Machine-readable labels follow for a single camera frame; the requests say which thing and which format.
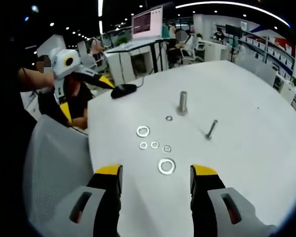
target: small washer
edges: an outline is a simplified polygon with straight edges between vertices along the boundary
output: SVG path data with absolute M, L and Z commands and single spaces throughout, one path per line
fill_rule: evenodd
M 171 165 L 172 165 L 171 169 L 168 170 L 168 171 L 162 169 L 162 164 L 163 164 L 163 163 L 166 163 L 166 162 L 169 162 L 169 163 L 171 163 Z M 170 158 L 164 158 L 164 159 L 161 159 L 161 160 L 159 161 L 158 169 L 159 169 L 159 171 L 160 171 L 161 174 L 164 174 L 164 175 L 170 175 L 170 174 L 172 174 L 172 173 L 174 172 L 174 170 L 176 169 L 176 164 L 175 164 L 175 162 L 174 162 L 172 159 L 170 159 Z
M 147 132 L 145 134 L 141 134 L 140 130 L 142 130 L 142 129 L 146 129 Z M 139 137 L 147 137 L 150 133 L 150 129 L 148 126 L 139 126 L 136 130 L 136 133 L 137 133 L 137 136 L 139 136 Z
M 171 152 L 171 147 L 170 147 L 170 146 L 164 146 L 164 147 L 162 148 L 162 150 L 163 150 L 164 153 L 168 154 L 168 153 Z
M 154 141 L 150 144 L 151 148 L 157 149 L 159 147 L 159 143 L 157 141 Z
M 166 120 L 167 120 L 167 121 L 172 121 L 173 118 L 172 118 L 172 116 L 167 116 L 167 117 L 166 117 Z
M 147 142 L 141 142 L 140 145 L 139 145 L 139 148 L 142 149 L 142 150 L 146 149 L 147 147 L 148 147 Z

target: metal bolt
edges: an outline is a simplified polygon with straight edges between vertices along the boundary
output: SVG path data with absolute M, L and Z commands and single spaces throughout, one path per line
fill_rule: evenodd
M 178 115 L 183 116 L 183 115 L 187 114 L 186 102 L 187 102 L 187 92 L 186 91 L 181 91 L 181 93 L 180 93 L 180 103 L 179 103 L 179 106 L 177 107 L 177 114 Z
M 207 140 L 211 140 L 211 139 L 212 139 L 212 135 L 213 135 L 213 132 L 214 132 L 214 130 L 215 130 L 215 128 L 216 128 L 217 123 L 218 123 L 218 121 L 217 121 L 217 120 L 214 120 L 211 129 L 210 129 L 209 132 L 205 135 L 205 138 L 206 138 Z

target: human arm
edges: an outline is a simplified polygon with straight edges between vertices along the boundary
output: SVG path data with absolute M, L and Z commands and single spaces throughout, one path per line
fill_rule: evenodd
M 54 86 L 53 72 L 40 73 L 26 68 L 18 70 L 18 79 L 21 85 L 21 91 L 37 90 L 44 87 Z
M 79 127 L 83 130 L 88 128 L 88 109 L 84 109 L 83 117 L 74 118 L 71 122 L 68 122 L 69 126 Z

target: ceiling light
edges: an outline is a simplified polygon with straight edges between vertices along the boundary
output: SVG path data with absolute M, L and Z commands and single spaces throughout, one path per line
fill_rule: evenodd
M 25 49 L 34 48 L 34 47 L 36 47 L 36 46 L 37 46 L 37 45 L 28 46 L 28 47 L 26 47 Z
M 35 5 L 33 5 L 33 6 L 32 6 L 32 11 L 33 11 L 33 12 L 38 12 L 38 7 L 35 6 Z
M 284 23 L 285 25 L 287 25 L 288 27 L 291 27 L 286 21 L 284 21 L 282 18 L 274 15 L 271 12 L 268 12 L 268 11 L 263 10 L 261 8 L 258 8 L 256 6 L 250 6 L 250 5 L 243 4 L 243 3 L 238 3 L 238 2 L 231 2 L 231 1 L 201 1 L 201 2 L 194 2 L 194 3 L 179 5 L 179 6 L 176 6 L 176 8 L 182 8 L 182 7 L 186 7 L 186 6 L 195 6 L 195 5 L 201 5 L 201 4 L 229 4 L 229 5 L 248 7 L 248 8 L 263 12 L 263 13 L 269 15 L 269 16 L 272 16 L 272 17 L 276 18 L 277 20 L 281 21 L 282 23 Z
M 103 0 L 98 0 L 98 16 L 102 16 L 103 13 Z

